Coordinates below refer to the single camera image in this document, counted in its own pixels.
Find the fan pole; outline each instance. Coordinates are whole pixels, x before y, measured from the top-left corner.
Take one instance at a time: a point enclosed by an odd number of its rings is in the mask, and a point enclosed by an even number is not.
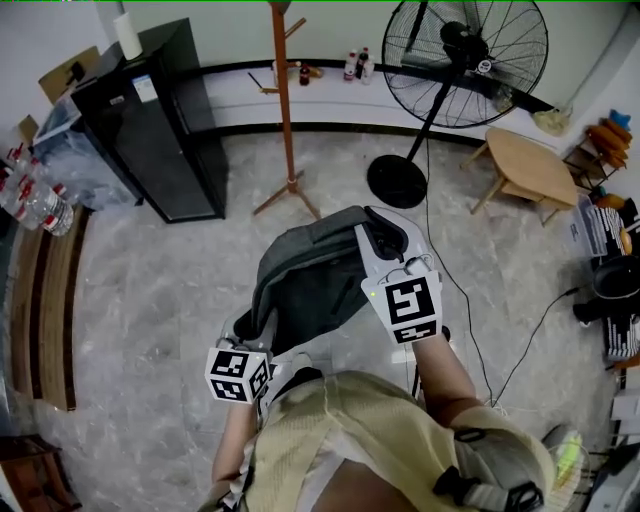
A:
[[[449,73],[447,73],[447,77],[445,81],[442,83],[442,86],[438,91],[438,94],[436,94],[436,97],[433,99],[433,105],[431,106],[431,110],[429,110],[429,115],[427,116],[427,119],[425,120],[424,125],[420,130],[420,133],[416,137],[416,140],[413,143],[413,146],[411,147],[411,151],[409,151],[409,156],[407,156],[407,160],[409,160],[410,162],[413,161],[413,158],[416,156],[416,153],[420,149],[422,142],[427,137],[427,135],[429,135],[429,130],[431,129],[433,120],[438,115],[438,112],[440,111],[440,107],[442,107],[442,104],[444,103],[444,100],[447,98],[447,94],[449,94],[449,90],[451,89],[453,82],[455,81],[456,77],[459,74],[460,74],[459,66],[452,64],[451,68],[449,69]]]

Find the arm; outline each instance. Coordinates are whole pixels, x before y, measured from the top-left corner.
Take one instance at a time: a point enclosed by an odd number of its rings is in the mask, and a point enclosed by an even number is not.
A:
[[[240,472],[244,460],[244,446],[256,435],[258,415],[255,405],[232,404],[227,413],[224,434],[213,460],[211,482],[233,480]]]
[[[413,344],[429,415],[444,427],[463,411],[482,405],[469,374],[439,334]]]

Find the paper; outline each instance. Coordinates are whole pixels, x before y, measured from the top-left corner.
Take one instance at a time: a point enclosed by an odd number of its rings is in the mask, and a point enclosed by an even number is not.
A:
[[[156,89],[153,87],[153,82],[149,75],[142,75],[138,78],[134,78],[131,80],[131,83],[133,83],[133,86],[136,88],[138,97],[142,103],[158,99],[158,93],[156,93]]]

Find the black cable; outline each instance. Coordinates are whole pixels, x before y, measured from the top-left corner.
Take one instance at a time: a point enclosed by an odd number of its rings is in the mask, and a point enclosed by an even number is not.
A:
[[[429,240],[429,245],[431,245],[431,248],[433,249],[433,252],[436,253],[436,256],[440,260],[440,264],[442,265],[442,268],[444,269],[444,271],[449,276],[449,279],[451,279],[451,282],[460,291],[460,293],[462,293],[462,295],[464,295],[464,298],[467,301],[467,318],[469,320],[469,333],[471,334],[471,339],[473,340],[473,344],[476,346],[476,352],[478,352],[478,359],[480,360],[480,366],[482,367],[482,375],[484,376],[484,382],[487,385],[487,389],[489,390],[489,403],[493,404],[494,403],[493,402],[493,390],[491,389],[491,386],[489,385],[489,379],[487,377],[487,370],[486,370],[486,368],[484,366],[484,359],[482,357],[482,352],[480,352],[480,347],[478,346],[478,342],[476,341],[476,337],[473,335],[473,324],[471,322],[471,303],[469,302],[469,296],[467,295],[467,293],[462,288],[460,288],[460,285],[453,278],[453,276],[451,275],[451,272],[449,272],[449,269],[444,264],[444,261],[442,261],[442,258],[440,257],[440,253],[438,252],[438,249],[436,249],[436,246],[433,245],[433,242],[431,241],[431,229],[429,227],[429,182],[431,181],[431,166],[430,166],[431,157],[430,157],[430,154],[429,154],[429,134],[427,134],[426,141],[427,141],[427,187],[425,189],[425,198],[424,198],[424,200],[425,200],[425,203],[426,203],[426,210],[427,210],[427,239]]]
[[[513,377],[513,374],[515,373],[515,371],[518,369],[518,366],[520,366],[520,364],[522,363],[522,361],[524,361],[524,358],[527,357],[527,353],[529,352],[529,348],[531,348],[531,343],[533,342],[533,337],[536,335],[536,333],[538,332],[538,329],[540,329],[540,327],[542,326],[542,323],[544,322],[545,317],[547,316],[547,313],[549,312],[549,310],[554,306],[554,304],[556,302],[558,302],[560,299],[564,298],[564,297],[568,297],[570,295],[573,295],[574,293],[577,293],[580,290],[581,287],[577,287],[577,288],[571,288],[571,290],[567,290],[566,292],[564,292],[562,295],[556,297],[553,302],[551,302],[551,304],[549,304],[547,306],[547,309],[544,310],[544,313],[542,315],[542,318],[540,318],[540,321],[538,322],[538,325],[536,325],[536,328],[533,330],[533,332],[531,333],[531,336],[529,337],[529,343],[527,343],[527,348],[524,350],[524,354],[522,354],[522,357],[520,358],[520,360],[518,361],[518,363],[513,367],[513,370],[511,370],[511,373],[509,374],[509,376],[507,377],[507,380],[504,382],[504,385],[502,386],[502,390],[500,391],[500,393],[498,394],[496,401],[492,402],[491,407],[495,406],[495,404],[498,403],[498,400],[500,400],[500,398],[502,397],[502,394],[504,393],[504,390],[507,389],[507,384],[509,384],[509,381],[511,380],[511,377]]]
[[[464,298],[465,298],[465,300],[467,302],[467,317],[468,317],[468,320],[469,320],[469,333],[471,334],[471,339],[473,340],[473,344],[475,345],[476,351],[478,352],[478,359],[480,360],[480,366],[482,367],[482,375],[484,376],[484,382],[487,385],[487,389],[489,390],[489,403],[491,404],[491,407],[493,408],[498,403],[498,400],[500,400],[500,397],[503,395],[505,389],[507,388],[507,384],[509,384],[509,381],[511,380],[511,377],[513,377],[513,374],[518,369],[518,366],[520,366],[522,361],[524,361],[525,357],[527,357],[527,354],[529,352],[529,348],[531,347],[531,343],[533,342],[533,337],[538,332],[538,329],[540,329],[540,326],[544,322],[544,319],[547,316],[547,313],[549,312],[549,310],[560,299],[562,299],[563,297],[568,297],[570,295],[573,295],[573,294],[577,293],[584,286],[579,286],[579,287],[571,288],[570,290],[567,290],[562,295],[560,295],[559,297],[554,299],[553,302],[551,302],[551,304],[549,304],[547,306],[547,309],[545,309],[544,314],[542,315],[542,318],[540,318],[540,321],[538,322],[538,325],[536,325],[536,328],[531,333],[531,337],[529,338],[529,343],[527,343],[527,348],[525,349],[524,354],[522,354],[522,357],[520,358],[518,363],[513,367],[513,370],[511,370],[511,373],[507,377],[507,380],[505,381],[504,385],[502,386],[502,389],[500,390],[500,393],[498,394],[497,398],[494,401],[493,400],[493,390],[491,389],[491,386],[489,385],[489,379],[487,378],[487,372],[486,372],[486,369],[485,369],[485,366],[484,366],[484,359],[482,358],[482,353],[480,352],[480,347],[478,346],[478,342],[476,341],[476,338],[473,335],[473,325],[471,323],[471,304],[469,302],[469,296],[466,294],[466,292],[462,288],[460,288],[460,285],[453,278],[453,276],[451,275],[451,272],[449,272],[449,270],[447,269],[447,266],[444,264],[444,261],[442,261],[442,258],[440,257],[440,254],[438,253],[438,250],[436,249],[436,246],[433,245],[433,242],[431,241],[431,230],[429,228],[429,182],[431,180],[431,167],[430,167],[431,158],[430,158],[430,154],[429,154],[429,136],[428,135],[426,137],[426,141],[427,141],[427,188],[425,190],[425,203],[426,203],[426,210],[427,210],[427,238],[429,240],[429,245],[431,245],[431,248],[433,249],[433,252],[435,252],[436,256],[438,256],[438,259],[440,260],[440,264],[442,265],[442,268],[447,273],[447,275],[449,276],[449,279],[451,279],[451,282],[455,285],[455,287],[460,291],[460,293],[462,293],[462,295],[464,295]]]

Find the plastic water bottle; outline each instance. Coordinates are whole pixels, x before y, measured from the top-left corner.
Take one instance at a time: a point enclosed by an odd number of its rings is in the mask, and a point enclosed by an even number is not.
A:
[[[24,201],[27,216],[31,216],[52,235],[65,235],[73,224],[73,208],[47,184],[34,179],[22,187],[20,199]]]
[[[49,185],[53,191],[58,194],[67,203],[73,205],[78,202],[77,197],[72,196],[69,193],[67,187],[65,187],[59,181],[56,181],[51,176],[49,168],[38,160],[35,156],[30,161],[31,172],[29,173],[36,181],[42,181]]]
[[[28,182],[29,177],[26,174],[17,171],[9,174],[9,170],[4,169],[0,178],[0,206],[25,228],[33,231],[40,226],[40,222],[29,214],[24,199],[21,198],[22,187]]]

